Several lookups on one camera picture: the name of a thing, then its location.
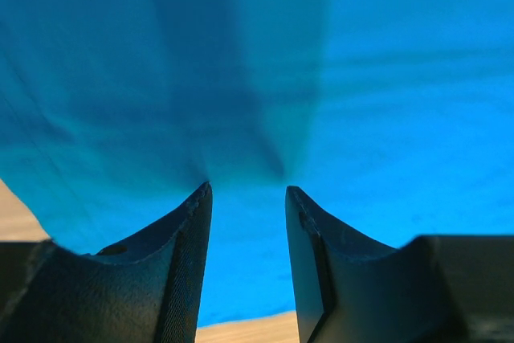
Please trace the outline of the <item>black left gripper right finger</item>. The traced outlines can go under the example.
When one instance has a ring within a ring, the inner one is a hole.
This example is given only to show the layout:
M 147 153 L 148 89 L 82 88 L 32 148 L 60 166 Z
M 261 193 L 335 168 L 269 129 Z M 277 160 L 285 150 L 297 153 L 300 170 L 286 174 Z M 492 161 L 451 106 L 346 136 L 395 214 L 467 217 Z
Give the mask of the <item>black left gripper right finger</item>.
M 285 215 L 302 342 L 512 341 L 512 236 L 421 235 L 393 248 L 296 186 Z

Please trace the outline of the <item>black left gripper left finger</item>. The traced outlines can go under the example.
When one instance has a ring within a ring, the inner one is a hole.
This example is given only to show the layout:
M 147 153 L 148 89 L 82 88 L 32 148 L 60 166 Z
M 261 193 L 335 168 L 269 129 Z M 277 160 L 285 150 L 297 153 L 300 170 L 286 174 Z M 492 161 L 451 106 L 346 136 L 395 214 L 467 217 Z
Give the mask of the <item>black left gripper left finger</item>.
M 2 341 L 194 341 L 212 201 L 204 183 L 94 255 L 51 240 L 2 243 Z

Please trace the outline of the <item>blue t shirt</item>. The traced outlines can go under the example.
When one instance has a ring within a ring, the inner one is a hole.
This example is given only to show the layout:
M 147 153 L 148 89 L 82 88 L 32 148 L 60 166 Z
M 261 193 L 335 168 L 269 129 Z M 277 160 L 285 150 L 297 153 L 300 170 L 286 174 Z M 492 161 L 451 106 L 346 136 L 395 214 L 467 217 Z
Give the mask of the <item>blue t shirt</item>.
M 1 0 L 1 178 L 94 253 L 210 182 L 200 325 L 291 310 L 284 194 L 513 231 L 513 0 Z

